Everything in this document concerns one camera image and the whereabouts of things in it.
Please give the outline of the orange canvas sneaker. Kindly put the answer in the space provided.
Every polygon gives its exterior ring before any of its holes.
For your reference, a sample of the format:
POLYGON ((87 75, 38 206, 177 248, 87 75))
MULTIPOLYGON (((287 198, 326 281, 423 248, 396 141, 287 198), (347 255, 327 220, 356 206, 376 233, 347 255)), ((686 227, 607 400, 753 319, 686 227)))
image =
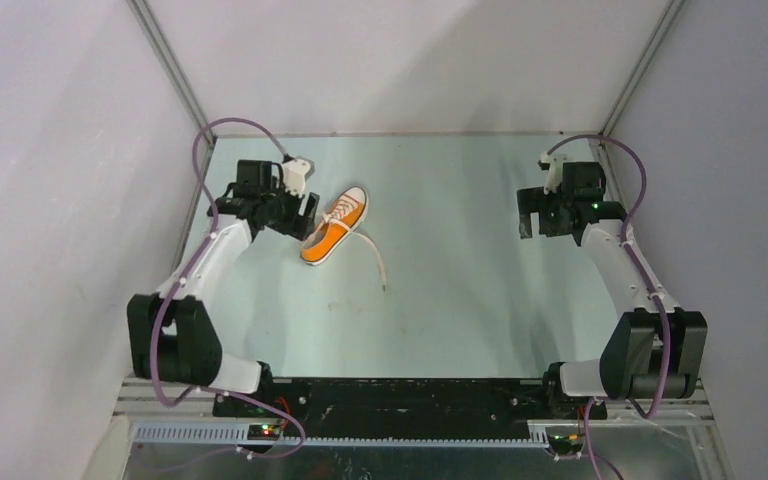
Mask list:
POLYGON ((328 260, 365 220, 368 206, 368 193, 360 186, 353 186, 341 193, 322 213, 318 225, 303 242, 300 258, 312 266, 328 260))

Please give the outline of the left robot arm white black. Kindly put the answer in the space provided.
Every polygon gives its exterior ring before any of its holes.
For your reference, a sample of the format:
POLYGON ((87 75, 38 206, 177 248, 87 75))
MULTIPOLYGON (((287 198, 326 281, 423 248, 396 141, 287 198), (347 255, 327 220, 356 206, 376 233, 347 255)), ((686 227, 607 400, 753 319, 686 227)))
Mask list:
POLYGON ((265 364, 224 346, 210 306, 228 269, 260 231, 297 240, 312 232, 319 197, 306 191, 306 182, 313 172, 304 157, 238 161, 235 180, 208 207, 207 232, 191 257, 154 292, 128 302, 137 377, 238 392, 238 404, 250 415, 272 411, 276 390, 261 380, 265 364))

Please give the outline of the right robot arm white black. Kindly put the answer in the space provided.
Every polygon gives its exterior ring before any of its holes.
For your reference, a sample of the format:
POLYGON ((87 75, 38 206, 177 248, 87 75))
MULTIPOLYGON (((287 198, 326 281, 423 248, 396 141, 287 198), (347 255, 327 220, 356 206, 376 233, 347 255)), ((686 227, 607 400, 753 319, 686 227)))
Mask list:
POLYGON ((599 357, 553 365, 558 380, 543 388, 543 408, 566 418, 584 396, 690 397, 707 337, 703 314, 683 308, 658 280, 624 207, 606 200, 600 164, 544 154, 538 166, 547 175, 545 183, 517 192, 521 238, 571 237, 595 265, 618 315, 599 357))

